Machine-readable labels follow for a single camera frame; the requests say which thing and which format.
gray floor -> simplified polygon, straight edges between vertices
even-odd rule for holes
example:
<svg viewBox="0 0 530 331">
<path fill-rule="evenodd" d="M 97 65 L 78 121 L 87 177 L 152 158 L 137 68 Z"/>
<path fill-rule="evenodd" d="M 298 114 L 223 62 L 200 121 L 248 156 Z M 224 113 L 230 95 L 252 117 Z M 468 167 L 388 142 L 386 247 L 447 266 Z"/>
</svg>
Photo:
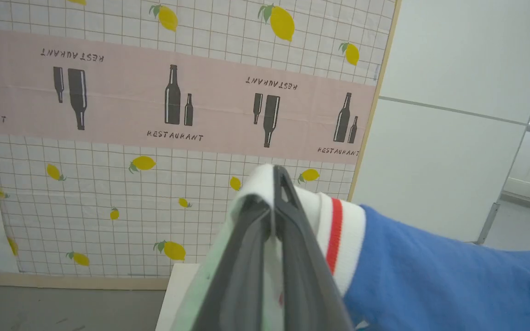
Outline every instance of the gray floor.
<svg viewBox="0 0 530 331">
<path fill-rule="evenodd" d="M 486 245 L 530 250 L 530 208 L 501 201 Z M 83 291 L 0 286 L 2 331 L 152 331 L 163 291 Z"/>
<path fill-rule="evenodd" d="M 0 286 L 0 331 L 153 331 L 164 293 Z"/>
</svg>

yellow lemon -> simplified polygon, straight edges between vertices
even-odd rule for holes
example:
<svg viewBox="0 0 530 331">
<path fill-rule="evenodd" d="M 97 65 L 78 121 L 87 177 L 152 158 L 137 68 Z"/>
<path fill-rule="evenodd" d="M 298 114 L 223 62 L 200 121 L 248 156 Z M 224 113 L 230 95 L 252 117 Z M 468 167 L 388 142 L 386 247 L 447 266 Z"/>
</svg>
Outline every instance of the yellow lemon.
<svg viewBox="0 0 530 331">
<path fill-rule="evenodd" d="M 0 198 L 1 199 L 9 198 L 9 194 L 4 192 L 4 190 L 2 188 L 0 188 Z"/>
<path fill-rule="evenodd" d="M 130 171 L 131 174 L 134 174 L 134 172 L 132 172 L 133 170 L 150 170 L 154 166 L 156 166 L 155 161 L 150 157 L 143 155 L 132 160 L 132 162 L 130 163 L 130 167 L 128 167 L 128 171 Z"/>
<path fill-rule="evenodd" d="M 345 59 L 347 59 L 348 63 L 357 65 L 357 62 L 359 62 L 359 50 L 354 44 L 343 42 L 343 44 L 339 46 L 339 49 L 345 54 Z"/>
<path fill-rule="evenodd" d="M 158 251 L 163 251 L 166 256 L 171 260 L 185 260 L 185 248 L 178 243 L 173 241 L 161 241 L 160 243 L 155 243 L 153 250 L 158 249 Z"/>
<path fill-rule="evenodd" d="M 320 176 L 316 169 L 308 169 L 301 173 L 300 177 L 298 178 L 298 182 L 305 183 L 305 182 L 311 182 L 313 180 L 316 180 Z"/>
<path fill-rule="evenodd" d="M 81 266 L 89 266 L 89 258 L 86 257 L 84 254 L 81 253 L 75 253 L 74 251 L 67 253 L 67 256 L 75 261 L 76 264 L 80 264 Z"/>
<path fill-rule="evenodd" d="M 116 207 L 112 207 L 112 211 L 109 213 L 109 219 L 117 220 L 120 217 L 120 211 Z"/>
<path fill-rule="evenodd" d="M 233 190 L 235 191 L 238 191 L 240 190 L 240 179 L 236 178 L 236 177 L 232 177 L 230 178 L 230 187 L 233 188 Z"/>
<path fill-rule="evenodd" d="M 155 18 L 158 15 L 158 21 L 164 28 L 175 32 L 178 23 L 177 15 L 175 15 L 175 13 L 170 8 L 168 8 L 167 6 L 155 5 L 151 6 L 149 14 L 151 12 L 153 12 Z"/>
<path fill-rule="evenodd" d="M 50 163 L 48 164 L 48 167 L 46 167 L 46 172 L 48 172 L 48 176 L 50 176 L 54 180 L 63 181 L 67 179 L 65 178 L 65 176 L 61 175 L 61 172 L 58 171 L 57 167 L 55 167 L 54 165 Z"/>
<path fill-rule="evenodd" d="M 11 239 L 10 237 L 8 237 L 8 243 L 9 247 L 11 247 L 11 252 L 13 253 L 13 255 L 17 256 L 17 243 L 15 243 L 15 241 L 13 241 L 13 239 Z"/>
<path fill-rule="evenodd" d="M 187 200 L 183 198 L 179 198 L 179 205 L 183 208 L 191 207 L 191 203 L 187 202 Z"/>
<path fill-rule="evenodd" d="M 87 4 L 86 0 L 67 0 L 67 1 L 72 2 L 74 4 L 83 5 L 83 6 Z"/>
<path fill-rule="evenodd" d="M 274 5 L 263 5 L 259 9 L 259 13 L 257 13 L 257 18 L 261 17 L 261 14 L 263 14 L 265 23 L 267 23 L 269 17 L 271 17 L 271 29 L 278 38 L 290 42 L 292 41 L 296 25 L 294 25 L 292 15 L 290 15 L 286 9 Z"/>
</svg>

bottle illustration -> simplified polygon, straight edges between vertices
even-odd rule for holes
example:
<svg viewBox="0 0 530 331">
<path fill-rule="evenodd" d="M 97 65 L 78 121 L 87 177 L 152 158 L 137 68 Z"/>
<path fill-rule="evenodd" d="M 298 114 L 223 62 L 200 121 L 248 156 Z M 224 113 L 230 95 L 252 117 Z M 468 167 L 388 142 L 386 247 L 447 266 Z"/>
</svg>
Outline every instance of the bottle illustration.
<svg viewBox="0 0 530 331">
<path fill-rule="evenodd" d="M 193 104 L 191 104 L 191 93 L 187 94 L 187 104 L 185 105 L 185 113 L 183 114 L 183 124 L 185 126 L 193 126 Z"/>
<path fill-rule="evenodd" d="M 177 85 L 177 65 L 171 64 L 169 84 L 165 88 L 165 123 L 179 124 L 181 91 Z"/>
<path fill-rule="evenodd" d="M 359 116 L 355 116 L 353 125 L 351 125 L 351 130 L 349 130 L 349 139 L 347 140 L 347 143 L 349 144 L 353 144 L 355 142 L 355 135 L 357 134 L 357 117 Z"/>
<path fill-rule="evenodd" d="M 265 130 L 265 144 L 263 147 L 269 148 L 269 144 L 271 143 L 271 135 L 277 125 L 279 101 L 280 98 L 278 96 L 267 96 L 267 101 L 265 102 L 265 114 L 263 115 L 263 130 Z"/>
<path fill-rule="evenodd" d="M 343 109 L 339 111 L 337 125 L 334 128 L 333 141 L 338 141 L 340 143 L 345 142 L 345 135 L 347 134 L 347 126 L 349 125 L 349 117 L 351 115 L 351 112 L 349 111 L 349 103 L 351 103 L 351 93 L 347 93 Z"/>
<path fill-rule="evenodd" d="M 63 103 L 63 91 L 65 90 L 63 69 L 61 67 L 54 67 L 52 71 L 52 75 L 54 77 L 54 89 L 57 90 L 58 103 Z"/>
<path fill-rule="evenodd" d="M 87 108 L 87 86 L 85 71 L 80 69 L 67 69 L 69 77 L 69 97 L 71 107 L 77 117 L 77 129 L 85 129 L 85 109 Z"/>
<path fill-rule="evenodd" d="M 253 114 L 255 115 L 255 119 L 253 120 L 253 124 L 257 124 L 257 121 L 259 121 L 259 114 L 261 113 L 262 104 L 263 94 L 255 93 L 255 102 L 253 103 Z"/>
</svg>

blue fabric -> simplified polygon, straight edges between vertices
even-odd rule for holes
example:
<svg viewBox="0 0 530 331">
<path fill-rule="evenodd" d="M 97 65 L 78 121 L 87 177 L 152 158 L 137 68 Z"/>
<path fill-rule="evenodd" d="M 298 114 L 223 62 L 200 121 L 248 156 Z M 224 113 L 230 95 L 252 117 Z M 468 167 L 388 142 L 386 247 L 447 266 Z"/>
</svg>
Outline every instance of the blue fabric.
<svg viewBox="0 0 530 331">
<path fill-rule="evenodd" d="M 345 304 L 381 331 L 530 330 L 530 251 L 406 226 L 363 206 L 367 226 Z"/>
</svg>

grid pattern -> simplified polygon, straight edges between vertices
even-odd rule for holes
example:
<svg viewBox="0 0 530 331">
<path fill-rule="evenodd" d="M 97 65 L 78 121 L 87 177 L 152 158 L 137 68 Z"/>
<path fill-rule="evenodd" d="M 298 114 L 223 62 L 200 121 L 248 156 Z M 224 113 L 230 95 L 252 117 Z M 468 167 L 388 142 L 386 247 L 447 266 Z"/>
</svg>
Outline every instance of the grid pattern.
<svg viewBox="0 0 530 331">
<path fill-rule="evenodd" d="M 179 20 L 177 33 L 149 15 L 158 1 L 0 0 L 0 29 L 112 42 L 376 85 L 395 3 L 391 0 L 162 0 Z M 259 7 L 286 9 L 292 42 L 257 17 Z M 339 50 L 349 41 L 357 66 Z"/>
<path fill-rule="evenodd" d="M 151 170 L 128 171 L 140 155 Z M 114 144 L 0 135 L 0 201 L 4 226 L 18 247 L 21 272 L 54 276 L 167 277 L 174 261 L 153 250 L 159 241 L 185 248 L 185 263 L 206 257 L 236 191 L 259 164 L 284 165 L 296 184 L 347 199 L 355 166 Z M 67 177 L 50 178 L 52 164 Z M 320 177 L 298 184 L 315 168 Z M 179 205 L 186 199 L 191 207 Z M 111 220 L 111 207 L 120 211 Z M 83 253 L 90 266 L 65 256 Z"/>
</svg>

